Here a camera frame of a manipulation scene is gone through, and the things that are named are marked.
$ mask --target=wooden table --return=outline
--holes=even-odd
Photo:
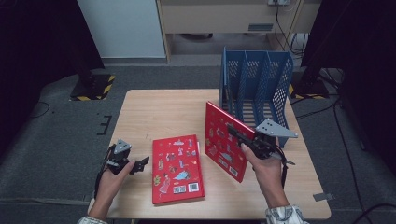
[[[205,199],[199,202],[154,206],[151,203],[149,163],[143,173],[129,175],[113,201],[108,217],[113,218],[182,218],[182,219],[265,219],[267,204],[260,192],[251,165],[242,183],[236,182],[204,153],[205,103],[218,103],[219,90],[133,90],[122,105],[111,143],[118,138],[132,144],[129,159],[142,160],[152,154],[152,140],[197,134]],[[329,218],[327,201],[316,202],[313,195],[323,192],[303,135],[289,101],[286,117],[298,138],[289,139],[284,151],[290,161],[285,191],[290,203],[298,204],[305,218]]]

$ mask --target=yellow and black warning tape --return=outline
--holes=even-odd
[[[71,98],[72,101],[90,101],[90,100],[104,100],[106,99],[108,93],[110,92],[111,86],[113,85],[114,79],[116,76],[111,75],[108,78],[108,81],[105,85],[105,88],[103,89],[103,93],[100,95],[95,95],[95,96],[88,96],[88,95],[80,95]]]
[[[289,85],[289,95],[292,99],[326,99],[329,98],[328,93],[300,94],[294,92],[292,84]]]

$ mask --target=wrist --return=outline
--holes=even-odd
[[[285,191],[280,187],[261,188],[268,208],[276,208],[290,205],[286,197]]]
[[[98,199],[93,203],[93,206],[90,212],[88,213],[88,216],[106,221],[107,213],[110,206],[111,206],[111,202],[107,200]]]

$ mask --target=sleeve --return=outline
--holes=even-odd
[[[308,224],[297,205],[269,208],[265,210],[268,224]]]
[[[107,224],[107,222],[93,217],[82,217],[77,224]]]

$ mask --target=human hand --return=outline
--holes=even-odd
[[[245,144],[241,145],[247,160],[253,165],[257,181],[269,208],[289,205],[282,188],[281,161],[275,158],[260,160]]]
[[[102,173],[96,200],[88,214],[89,217],[106,220],[108,209],[119,192],[123,180],[134,167],[134,163],[135,161],[129,161],[117,175],[111,173],[109,169]]]

